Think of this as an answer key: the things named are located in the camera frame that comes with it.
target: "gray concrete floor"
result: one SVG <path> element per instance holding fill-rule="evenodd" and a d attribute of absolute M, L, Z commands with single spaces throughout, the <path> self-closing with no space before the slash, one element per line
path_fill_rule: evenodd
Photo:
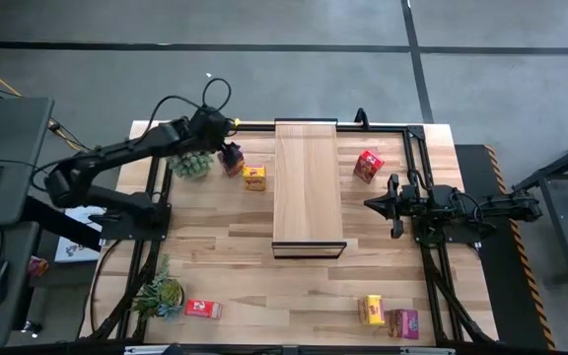
<path fill-rule="evenodd" d="M 568 1 L 411 6 L 420 45 L 568 46 Z M 0 39 L 408 44 L 399 0 L 0 0 Z M 435 122 L 449 123 L 457 143 L 494 146 L 508 184 L 567 149 L 568 56 L 423 55 L 422 62 Z M 0 49 L 0 76 L 26 96 L 55 98 L 54 116 L 89 145 L 122 139 L 165 95 L 198 101 L 208 75 L 234 86 L 229 116 L 350 120 L 364 107 L 373 121 L 422 121 L 409 54 Z M 168 105 L 159 118 L 190 113 Z M 40 161 L 71 153 L 48 135 Z M 116 177 L 108 172 L 100 184 L 114 186 Z M 523 225 L 523 237 L 537 279 L 565 270 L 548 218 Z M 81 267 L 80 278 L 90 270 Z M 556 345 L 568 350 L 568 286 L 539 286 Z M 44 333 L 15 334 L 11 343 L 73 339 L 87 290 L 84 282 L 49 289 Z"/>

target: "red package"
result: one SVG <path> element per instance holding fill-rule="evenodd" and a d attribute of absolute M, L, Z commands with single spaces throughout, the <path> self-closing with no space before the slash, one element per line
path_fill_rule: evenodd
<path fill-rule="evenodd" d="M 201 301 L 201 300 L 187 300 L 185 303 L 186 316 L 204 317 L 218 319 L 221 317 L 223 306 L 217 302 Z"/>
<path fill-rule="evenodd" d="M 356 167 L 354 167 L 354 175 L 361 178 L 362 181 L 370 183 L 384 163 L 385 161 L 376 154 L 367 150 L 363 151 L 358 162 L 356 162 Z"/>
<path fill-rule="evenodd" d="M 28 273 L 32 276 L 39 277 L 42 276 L 43 273 L 45 273 L 47 267 L 49 267 L 47 260 L 32 255 L 30 257 L 30 263 L 28 264 Z"/>

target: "red box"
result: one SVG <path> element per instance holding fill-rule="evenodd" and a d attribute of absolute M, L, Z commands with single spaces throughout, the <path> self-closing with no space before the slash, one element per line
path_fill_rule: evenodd
<path fill-rule="evenodd" d="M 354 175 L 361 178 L 362 181 L 370 183 L 374 175 L 381 169 L 385 161 L 370 151 L 363 151 L 359 156 L 356 167 L 354 167 Z"/>
<path fill-rule="evenodd" d="M 201 301 L 201 300 L 187 300 L 185 302 L 186 316 L 204 317 L 218 319 L 221 317 L 223 306 L 217 302 Z"/>

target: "potted plant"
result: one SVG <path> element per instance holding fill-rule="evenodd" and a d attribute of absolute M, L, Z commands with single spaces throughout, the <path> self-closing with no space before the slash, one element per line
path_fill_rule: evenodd
<path fill-rule="evenodd" d="M 175 279 L 168 278 L 169 256 L 164 255 L 160 272 L 150 284 L 144 285 L 135 297 L 133 311 L 139 313 L 141 320 L 160 317 L 174 319 L 184 303 L 183 288 Z"/>

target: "black table leg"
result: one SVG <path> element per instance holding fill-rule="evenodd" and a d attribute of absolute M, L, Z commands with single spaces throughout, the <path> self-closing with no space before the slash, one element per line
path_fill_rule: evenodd
<path fill-rule="evenodd" d="M 38 222 L 43 229 L 57 236 L 65 237 L 85 248 L 100 251 L 100 232 L 49 207 L 34 197 L 26 198 L 22 219 Z"/>

